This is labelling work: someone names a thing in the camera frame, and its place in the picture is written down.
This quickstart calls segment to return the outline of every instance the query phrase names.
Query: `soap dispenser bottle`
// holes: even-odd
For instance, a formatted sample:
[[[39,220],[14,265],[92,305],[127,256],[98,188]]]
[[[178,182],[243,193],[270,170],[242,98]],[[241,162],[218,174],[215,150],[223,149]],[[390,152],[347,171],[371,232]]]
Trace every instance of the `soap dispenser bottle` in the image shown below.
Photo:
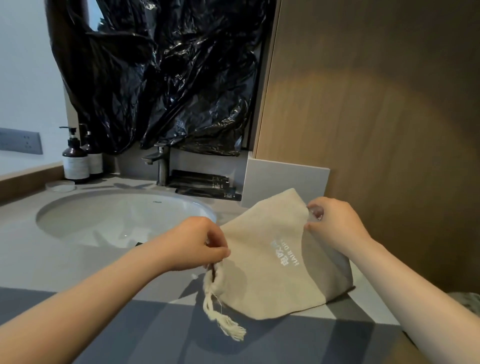
[[[97,147],[92,133],[88,130],[87,124],[83,125],[87,131],[85,137],[86,143],[82,146],[82,149],[88,154],[88,168],[90,171],[90,178],[100,178],[103,175],[103,155],[100,149]]]
[[[75,183],[85,183],[90,177],[90,172],[88,171],[88,154],[80,148],[80,140],[75,136],[77,128],[70,128],[68,126],[61,126],[60,128],[68,129],[70,132],[68,148],[62,153],[65,179],[74,181]]]

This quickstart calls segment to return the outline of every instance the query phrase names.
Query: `faucet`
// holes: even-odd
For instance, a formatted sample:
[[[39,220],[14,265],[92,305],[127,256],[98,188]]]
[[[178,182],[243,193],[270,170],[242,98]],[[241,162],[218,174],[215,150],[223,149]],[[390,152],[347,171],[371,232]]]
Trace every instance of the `faucet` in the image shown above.
[[[158,176],[156,185],[165,186],[170,175],[170,147],[165,144],[155,144],[158,151],[142,157],[146,164],[152,165],[158,161]]]

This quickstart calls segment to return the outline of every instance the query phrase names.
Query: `person's left hand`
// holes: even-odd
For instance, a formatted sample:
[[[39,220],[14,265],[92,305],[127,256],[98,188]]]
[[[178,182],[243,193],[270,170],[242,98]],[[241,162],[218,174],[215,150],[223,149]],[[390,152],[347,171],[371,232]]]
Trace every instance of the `person's left hand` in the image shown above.
[[[138,248],[156,255],[163,271],[196,268],[230,256],[223,231],[205,217],[190,217]]]

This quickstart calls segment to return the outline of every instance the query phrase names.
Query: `bottle label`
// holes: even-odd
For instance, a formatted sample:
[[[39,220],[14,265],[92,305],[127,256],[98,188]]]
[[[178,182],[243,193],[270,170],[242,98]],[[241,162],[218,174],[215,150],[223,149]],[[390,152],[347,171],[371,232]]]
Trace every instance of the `bottle label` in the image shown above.
[[[88,157],[62,157],[63,171],[68,180],[82,180],[90,176],[88,171]]]
[[[103,173],[102,153],[88,155],[88,167],[90,174]]]

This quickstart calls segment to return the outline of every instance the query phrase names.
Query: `wooden wall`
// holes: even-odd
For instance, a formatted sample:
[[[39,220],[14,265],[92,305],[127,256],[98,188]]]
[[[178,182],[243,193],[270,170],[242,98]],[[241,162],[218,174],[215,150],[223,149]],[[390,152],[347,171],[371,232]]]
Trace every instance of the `wooden wall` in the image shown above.
[[[445,290],[480,291],[464,271],[480,244],[480,2],[282,0],[254,155],[331,168],[326,195],[375,239]]]

